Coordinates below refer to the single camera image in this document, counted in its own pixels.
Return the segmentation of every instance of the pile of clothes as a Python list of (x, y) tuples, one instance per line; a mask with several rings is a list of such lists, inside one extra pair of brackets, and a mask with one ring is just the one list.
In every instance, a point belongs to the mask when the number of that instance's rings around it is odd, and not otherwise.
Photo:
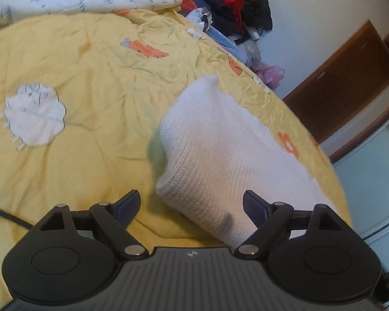
[(261, 63), (256, 40), (273, 28), (268, 0), (183, 0), (186, 18), (254, 71), (271, 89), (278, 87), (284, 70)]
[(197, 7), (212, 13), (213, 27), (226, 36), (244, 35), (246, 27), (260, 31), (272, 30), (273, 23), (268, 0), (193, 0)]

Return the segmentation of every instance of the white cloud patch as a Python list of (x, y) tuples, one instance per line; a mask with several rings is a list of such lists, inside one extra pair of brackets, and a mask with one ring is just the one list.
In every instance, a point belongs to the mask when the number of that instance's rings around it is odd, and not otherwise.
[(2, 113), (13, 140), (21, 141), (17, 150), (51, 143), (65, 127), (65, 114), (56, 91), (43, 84), (20, 86), (15, 95), (7, 97)]

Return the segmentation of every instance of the round black pad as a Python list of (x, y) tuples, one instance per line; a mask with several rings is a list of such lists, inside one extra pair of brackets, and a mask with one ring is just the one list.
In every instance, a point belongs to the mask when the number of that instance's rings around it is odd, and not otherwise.
[(367, 297), (380, 276), (374, 252), (361, 239), (337, 230), (285, 241), (272, 251), (267, 265), (284, 290), (320, 303)]
[(32, 266), (42, 274), (61, 275), (75, 269), (79, 254), (70, 248), (53, 247), (40, 250), (32, 258)]

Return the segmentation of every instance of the logo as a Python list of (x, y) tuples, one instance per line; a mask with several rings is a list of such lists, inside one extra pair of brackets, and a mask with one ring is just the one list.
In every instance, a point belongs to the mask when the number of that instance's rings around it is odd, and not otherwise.
[(199, 253), (196, 250), (192, 250), (186, 253), (187, 256), (193, 258), (199, 255)]

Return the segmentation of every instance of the yellow comforter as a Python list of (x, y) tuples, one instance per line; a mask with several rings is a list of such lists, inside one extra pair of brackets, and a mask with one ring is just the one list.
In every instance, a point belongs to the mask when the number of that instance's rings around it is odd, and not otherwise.
[[(35, 223), (57, 203), (88, 209), (138, 189), (142, 206), (129, 232), (144, 246), (219, 244), (154, 193), (166, 163), (161, 119), (187, 85), (216, 74), (221, 90), (307, 167), (349, 223), (335, 173), (299, 120), (249, 69), (192, 27), (175, 10), (133, 10), (41, 16), (0, 30), (0, 209)], [(50, 97), (61, 104), (59, 112), (32, 122), (28, 118), (40, 115), (10, 117), (4, 110), (15, 95), (38, 113)], [(44, 133), (49, 125), (57, 128)], [(0, 307), (10, 300), (1, 262), (24, 234), (0, 218)]]

